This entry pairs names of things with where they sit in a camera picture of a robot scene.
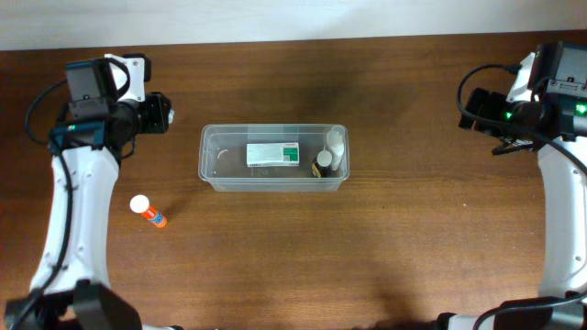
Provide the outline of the dark bottle white cap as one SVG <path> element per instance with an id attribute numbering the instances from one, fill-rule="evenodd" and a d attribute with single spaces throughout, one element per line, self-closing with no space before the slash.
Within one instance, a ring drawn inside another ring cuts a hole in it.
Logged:
<path id="1" fill-rule="evenodd" d="M 317 178 L 328 178 L 332 173 L 333 156 L 330 151 L 321 150 L 313 160 L 312 172 Z"/>

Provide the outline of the clear plastic container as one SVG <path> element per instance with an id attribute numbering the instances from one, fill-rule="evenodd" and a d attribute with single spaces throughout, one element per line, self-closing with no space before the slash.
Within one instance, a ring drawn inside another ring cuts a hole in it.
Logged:
<path id="1" fill-rule="evenodd" d="M 331 192 L 350 174 L 339 124 L 226 124 L 202 130 L 199 177 L 218 192 Z"/>

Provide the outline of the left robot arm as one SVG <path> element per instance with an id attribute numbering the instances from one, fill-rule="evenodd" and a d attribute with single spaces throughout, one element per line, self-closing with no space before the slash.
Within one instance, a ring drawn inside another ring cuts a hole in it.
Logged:
<path id="1" fill-rule="evenodd" d="M 164 134 L 171 101 L 146 92 L 151 61 L 142 54 L 71 62 L 70 91 L 44 146 L 52 154 L 48 234 L 29 293 L 7 302 L 9 329 L 149 330 L 116 294 L 106 265 L 109 207 L 126 145 Z"/>

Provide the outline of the white green medicine box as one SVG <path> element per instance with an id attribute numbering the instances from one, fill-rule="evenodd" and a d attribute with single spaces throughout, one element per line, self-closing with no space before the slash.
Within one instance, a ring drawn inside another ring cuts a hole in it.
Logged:
<path id="1" fill-rule="evenodd" d="M 246 162 L 250 168 L 298 166 L 299 144 L 297 142 L 248 144 Z"/>

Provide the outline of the white spray bottle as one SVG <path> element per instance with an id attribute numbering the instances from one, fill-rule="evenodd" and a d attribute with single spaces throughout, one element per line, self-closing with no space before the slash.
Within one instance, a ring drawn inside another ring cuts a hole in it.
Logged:
<path id="1" fill-rule="evenodd" d="M 337 171 L 345 153 L 345 134 L 342 126 L 333 126 L 327 132 L 326 149 L 332 155 L 332 171 Z"/>

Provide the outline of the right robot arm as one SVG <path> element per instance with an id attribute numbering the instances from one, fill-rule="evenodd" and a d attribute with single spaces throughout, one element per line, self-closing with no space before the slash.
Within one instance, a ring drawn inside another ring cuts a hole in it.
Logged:
<path id="1" fill-rule="evenodd" d="M 586 326 L 586 48 L 541 44 L 516 65 L 509 94 L 472 91 L 459 126 L 500 140 L 494 156 L 537 153 L 545 190 L 546 245 L 536 298 L 480 315 L 442 313 L 436 329 L 583 329 Z"/>

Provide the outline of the orange tube white cap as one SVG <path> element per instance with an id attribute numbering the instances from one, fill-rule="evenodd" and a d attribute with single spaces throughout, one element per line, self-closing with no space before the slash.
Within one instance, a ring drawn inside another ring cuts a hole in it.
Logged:
<path id="1" fill-rule="evenodd" d="M 141 215 L 158 228 L 163 228 L 168 223 L 167 218 L 150 203 L 150 199 L 145 195 L 134 196 L 129 202 L 129 207 L 134 213 Z"/>

